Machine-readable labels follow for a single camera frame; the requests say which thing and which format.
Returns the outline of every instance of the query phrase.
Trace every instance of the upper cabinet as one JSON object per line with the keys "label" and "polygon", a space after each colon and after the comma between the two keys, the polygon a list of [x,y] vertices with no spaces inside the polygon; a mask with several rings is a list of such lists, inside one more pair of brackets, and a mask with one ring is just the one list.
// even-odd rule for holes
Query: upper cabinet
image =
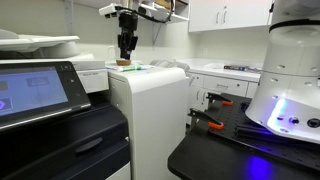
{"label": "upper cabinet", "polygon": [[[110,3],[120,4],[122,0],[73,0],[75,4],[81,4],[94,8],[103,8]],[[146,10],[147,15],[151,15],[156,19],[165,19],[170,11],[170,1],[168,0],[155,0],[150,1],[134,1],[133,9],[138,10],[139,7]],[[168,23],[176,23],[189,20],[189,0],[173,0],[174,2],[174,13],[171,16],[171,21]]]}
{"label": "upper cabinet", "polygon": [[272,0],[192,0],[189,31],[268,25]]}

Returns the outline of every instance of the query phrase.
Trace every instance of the white wall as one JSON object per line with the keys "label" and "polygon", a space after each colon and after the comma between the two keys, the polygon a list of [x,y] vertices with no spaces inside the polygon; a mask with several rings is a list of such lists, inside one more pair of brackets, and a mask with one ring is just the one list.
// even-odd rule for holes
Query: white wall
{"label": "white wall", "polygon": [[[120,29],[117,19],[99,16],[98,9],[74,6],[74,35],[82,51],[91,51],[96,58],[107,59],[107,47],[117,47]],[[18,34],[49,36],[68,35],[64,2],[61,0],[1,0],[0,29]],[[188,34],[188,23],[164,25],[155,47],[152,46],[152,23],[140,20],[139,37],[133,60],[149,63],[153,59],[190,58],[195,55],[197,35]]]}
{"label": "white wall", "polygon": [[263,62],[268,45],[269,27],[202,32],[196,57],[234,61]]}

